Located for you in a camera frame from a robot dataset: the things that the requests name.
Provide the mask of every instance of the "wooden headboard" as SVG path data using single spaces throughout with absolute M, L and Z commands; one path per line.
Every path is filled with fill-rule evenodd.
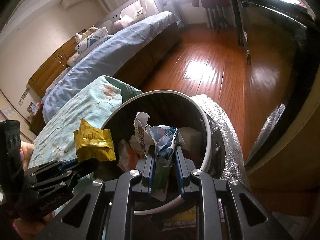
M 38 70 L 29 79 L 28 84 L 37 93 L 39 97 L 43 97 L 45 90 L 59 76 L 59 74 L 67 67 L 68 59 L 75 54 L 76 50 L 75 36 L 64 43 L 57 49 L 48 59 L 38 68 Z

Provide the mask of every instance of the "wooden cabinet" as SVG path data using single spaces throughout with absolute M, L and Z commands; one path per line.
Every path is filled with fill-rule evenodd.
M 45 127 L 45 122 L 42 116 L 42 109 L 43 104 L 41 104 L 38 112 L 36 113 L 35 117 L 32 119 L 30 124 L 30 131 L 33 132 L 35 135 L 38 135 Z

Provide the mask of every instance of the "metal screw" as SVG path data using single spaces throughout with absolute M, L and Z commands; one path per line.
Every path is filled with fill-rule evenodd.
M 235 178 L 231 178 L 231 179 L 229 179 L 229 183 L 230 183 L 231 185 L 237 185 L 237 184 L 239 183 L 239 180 L 237 180 L 237 179 L 235 179 Z
M 193 175 L 196 175 L 196 176 L 199 176 L 199 175 L 202 174 L 202 171 L 199 170 L 199 169 L 194 169 L 194 170 L 192 171 L 192 174 L 193 174 Z
M 92 182 L 92 185 L 94 186 L 100 186 L 102 184 L 102 180 L 101 179 L 95 179 L 93 182 Z
M 131 176 L 137 176 L 137 175 L 139 175 L 140 174 L 140 171 L 138 171 L 138 170 L 131 170 L 130 171 L 130 175 Z

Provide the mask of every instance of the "crumpled paper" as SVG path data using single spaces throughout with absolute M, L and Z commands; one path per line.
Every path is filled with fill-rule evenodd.
M 167 159 L 166 167 L 170 165 L 173 152 L 177 145 L 184 145 L 182 135 L 177 128 L 166 125 L 147 124 L 150 116 L 144 112 L 138 112 L 134 119 L 134 134 L 147 156 L 150 145 L 155 146 L 155 158 Z
M 150 127 L 147 124 L 148 119 L 147 113 L 137 113 L 134 119 L 134 134 L 145 156 L 148 154 L 150 145 L 155 146 L 156 170 L 153 188 L 164 189 L 170 174 L 175 148 L 177 145 L 184 145 L 184 140 L 177 128 L 166 125 Z
M 171 164 L 173 152 L 177 145 L 184 145 L 184 140 L 177 128 L 166 125 L 151 127 L 153 139 L 155 139 L 156 159 L 168 158 L 166 167 Z
M 144 112 L 137 112 L 134 119 L 134 136 L 140 143 L 141 149 L 147 157 L 149 146 L 154 145 L 154 141 L 151 136 L 150 125 L 147 124 L 149 115 Z

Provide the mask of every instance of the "trash can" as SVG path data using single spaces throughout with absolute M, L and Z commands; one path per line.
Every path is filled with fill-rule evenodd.
M 191 127 L 202 133 L 202 144 L 200 152 L 203 162 L 200 167 L 208 171 L 211 163 L 211 131 L 205 112 L 188 96 L 171 90 L 155 90 L 140 94 L 131 98 L 117 108 L 105 121 L 102 129 L 110 129 L 112 140 L 115 146 L 117 161 L 100 163 L 99 168 L 94 172 L 94 178 L 101 178 L 104 181 L 116 179 L 121 175 L 120 169 L 116 166 L 118 162 L 117 145 L 125 139 L 127 142 L 134 135 L 134 119 L 137 112 L 145 112 L 150 118 L 148 124 L 168 125 L 171 127 Z M 162 206 L 149 210 L 135 210 L 136 215 L 149 215 L 167 211 L 176 207 L 183 200 L 181 196 Z

